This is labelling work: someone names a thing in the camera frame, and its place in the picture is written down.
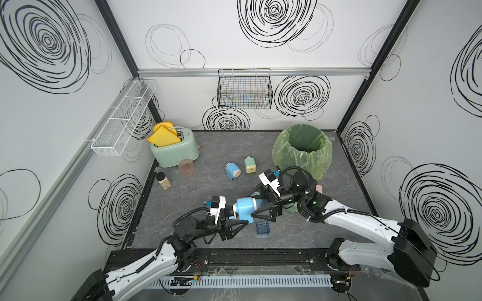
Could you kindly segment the blue sharpener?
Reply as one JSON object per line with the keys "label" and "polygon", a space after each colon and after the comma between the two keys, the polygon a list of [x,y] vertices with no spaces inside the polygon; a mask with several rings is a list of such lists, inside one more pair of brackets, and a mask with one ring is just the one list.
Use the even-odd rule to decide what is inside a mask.
{"label": "blue sharpener", "polygon": [[238,178],[241,175],[241,170],[236,163],[228,163],[225,167],[227,177],[231,180]]}
{"label": "blue sharpener", "polygon": [[236,203],[232,206],[233,217],[230,219],[248,221],[251,224],[254,222],[254,218],[251,216],[251,214],[258,210],[261,205],[261,199],[250,197],[237,199]]}

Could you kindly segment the clear blue shavings tray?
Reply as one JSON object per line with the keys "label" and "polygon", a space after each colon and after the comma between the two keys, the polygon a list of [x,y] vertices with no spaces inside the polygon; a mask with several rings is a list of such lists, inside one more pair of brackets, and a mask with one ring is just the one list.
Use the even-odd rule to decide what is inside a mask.
{"label": "clear blue shavings tray", "polygon": [[258,221],[256,223],[256,233],[259,236],[267,236],[270,234],[270,224],[268,221]]}

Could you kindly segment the yellow green pencil sharpener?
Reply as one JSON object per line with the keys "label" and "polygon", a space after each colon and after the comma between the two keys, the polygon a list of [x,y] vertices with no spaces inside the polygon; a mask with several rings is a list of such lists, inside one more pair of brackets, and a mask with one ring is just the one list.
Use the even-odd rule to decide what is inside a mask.
{"label": "yellow green pencil sharpener", "polygon": [[247,174],[255,173],[257,170],[256,161],[250,156],[244,159],[244,166]]}

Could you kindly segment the green cream pencil sharpener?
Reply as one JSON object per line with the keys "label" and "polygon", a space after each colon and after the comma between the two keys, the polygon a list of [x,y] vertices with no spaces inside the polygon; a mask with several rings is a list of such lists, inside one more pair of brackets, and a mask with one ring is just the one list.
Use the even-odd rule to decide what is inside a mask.
{"label": "green cream pencil sharpener", "polygon": [[283,206],[283,209],[287,210],[290,213],[297,213],[298,212],[296,203]]}

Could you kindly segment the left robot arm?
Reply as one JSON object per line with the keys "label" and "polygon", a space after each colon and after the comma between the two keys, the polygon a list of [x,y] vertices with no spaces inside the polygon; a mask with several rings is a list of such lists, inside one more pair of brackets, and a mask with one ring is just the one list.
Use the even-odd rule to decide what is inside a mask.
{"label": "left robot arm", "polygon": [[222,240],[234,238],[246,227],[247,220],[230,220],[231,209],[219,215],[199,207],[181,215],[173,223],[174,232],[163,238],[158,248],[125,267],[104,273],[91,273],[72,300],[129,300],[161,277],[187,270],[197,249],[195,240],[220,235]]}

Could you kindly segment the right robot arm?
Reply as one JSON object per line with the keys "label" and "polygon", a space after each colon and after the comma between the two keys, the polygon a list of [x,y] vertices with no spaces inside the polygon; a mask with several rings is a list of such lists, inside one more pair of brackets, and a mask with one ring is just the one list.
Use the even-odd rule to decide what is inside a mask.
{"label": "right robot arm", "polygon": [[428,235],[416,221],[395,221],[376,217],[317,191],[310,173],[295,167],[288,187],[283,185],[286,171],[267,170],[259,174],[258,191],[265,200],[256,206],[252,218],[275,222],[284,206],[293,204],[308,223],[322,223],[346,229],[369,239],[355,243],[344,238],[333,241],[326,254],[333,269],[364,265],[393,271],[405,281],[426,288],[433,281],[438,252]]}

